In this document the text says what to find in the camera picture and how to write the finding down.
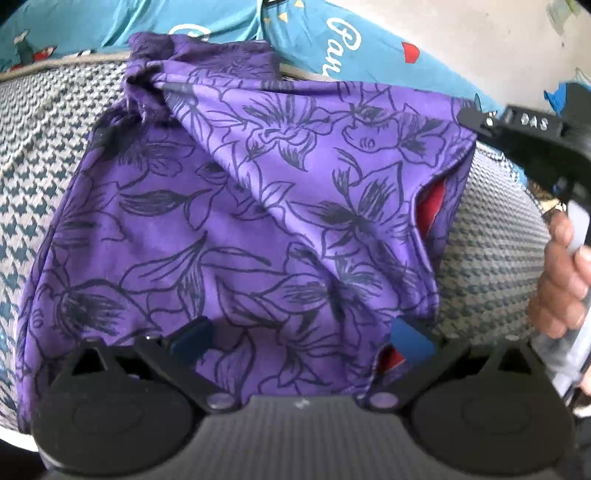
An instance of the white wall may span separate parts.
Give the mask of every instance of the white wall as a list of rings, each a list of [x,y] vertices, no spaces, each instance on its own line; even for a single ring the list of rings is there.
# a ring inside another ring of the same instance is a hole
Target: white wall
[[[499,103],[548,108],[543,91],[591,75],[591,15],[560,37],[550,0],[330,0],[429,52]]]

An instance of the houndstooth pattern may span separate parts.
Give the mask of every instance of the houndstooth pattern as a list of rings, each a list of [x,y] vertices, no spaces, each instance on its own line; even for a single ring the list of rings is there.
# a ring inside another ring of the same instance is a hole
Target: houndstooth pattern
[[[16,319],[53,213],[125,65],[66,66],[0,83],[0,426],[16,429]]]
[[[537,205],[501,160],[479,144],[437,273],[436,331],[474,343],[530,333],[527,304],[550,237]]]
[[[0,426],[17,428],[12,352],[22,284],[91,126],[121,95],[124,70],[70,66],[0,83]],[[439,333],[482,343],[529,331],[525,308],[548,233],[511,166],[482,145],[475,154],[438,273]]]

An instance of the human hand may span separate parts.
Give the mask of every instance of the human hand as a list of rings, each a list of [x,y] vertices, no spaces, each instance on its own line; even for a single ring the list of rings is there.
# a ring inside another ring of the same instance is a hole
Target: human hand
[[[536,295],[530,300],[531,323],[552,338],[562,337],[567,329],[581,327],[585,319],[582,303],[591,285],[591,248],[582,246],[575,255],[567,247],[574,236],[574,227],[560,212],[550,223],[552,239],[546,245],[544,272]],[[591,370],[585,374],[581,389],[591,394]]]

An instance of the black round disc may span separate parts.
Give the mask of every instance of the black round disc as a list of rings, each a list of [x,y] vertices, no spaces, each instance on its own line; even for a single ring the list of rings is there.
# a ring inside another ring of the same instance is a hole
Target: black round disc
[[[180,393],[151,381],[92,377],[70,393],[48,394],[34,417],[35,441],[51,464],[87,476],[126,475],[164,462],[186,442],[193,413]]]
[[[525,475],[555,464],[572,418],[544,380],[499,372],[438,385],[417,400],[412,424],[435,458],[479,475]]]

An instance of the purple garment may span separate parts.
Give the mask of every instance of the purple garment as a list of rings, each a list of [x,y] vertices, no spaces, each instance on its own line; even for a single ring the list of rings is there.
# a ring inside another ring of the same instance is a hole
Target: purple garment
[[[25,288],[21,428],[81,339],[129,344],[197,316],[196,371],[252,394],[366,390],[395,316],[435,318],[472,159],[465,100],[280,80],[266,43],[136,34]],[[425,242],[417,195],[446,176]]]

